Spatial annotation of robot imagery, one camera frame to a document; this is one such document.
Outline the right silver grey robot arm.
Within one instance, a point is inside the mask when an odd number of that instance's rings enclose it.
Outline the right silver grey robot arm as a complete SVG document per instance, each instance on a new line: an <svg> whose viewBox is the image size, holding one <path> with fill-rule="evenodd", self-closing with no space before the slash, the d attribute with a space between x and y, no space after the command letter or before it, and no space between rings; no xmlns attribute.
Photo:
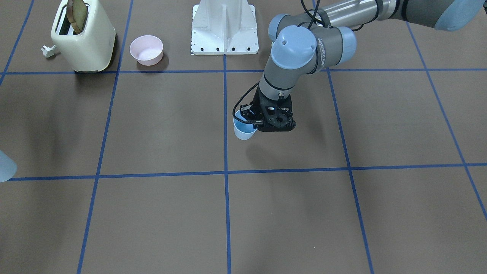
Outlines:
<svg viewBox="0 0 487 274"><path fill-rule="evenodd" d="M17 164L6 155L3 151L0 151L0 182L6 182L13 178L17 173Z"/></svg>

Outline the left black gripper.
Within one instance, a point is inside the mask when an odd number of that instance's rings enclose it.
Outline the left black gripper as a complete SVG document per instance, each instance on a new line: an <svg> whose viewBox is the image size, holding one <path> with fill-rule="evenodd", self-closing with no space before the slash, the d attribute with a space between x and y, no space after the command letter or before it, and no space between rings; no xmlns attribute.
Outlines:
<svg viewBox="0 0 487 274"><path fill-rule="evenodd" d="M249 125L251 129L261 132L289 132L294 130L296 122L293 118L291 96L280 96L278 100L271 100L253 86L240 99L256 89L249 104L240 104L240 122Z"/></svg>

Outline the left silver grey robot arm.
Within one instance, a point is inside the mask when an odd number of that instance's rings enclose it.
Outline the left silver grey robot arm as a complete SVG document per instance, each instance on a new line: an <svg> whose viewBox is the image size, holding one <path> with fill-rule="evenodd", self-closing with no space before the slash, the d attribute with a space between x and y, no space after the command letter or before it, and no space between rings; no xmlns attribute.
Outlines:
<svg viewBox="0 0 487 274"><path fill-rule="evenodd" d="M344 0L275 16L268 28L270 55L249 104L233 109L237 133L286 132L295 128L291 92L301 76L350 60L355 31L373 21L402 20L440 31L466 26L485 7L484 0Z"/></svg>

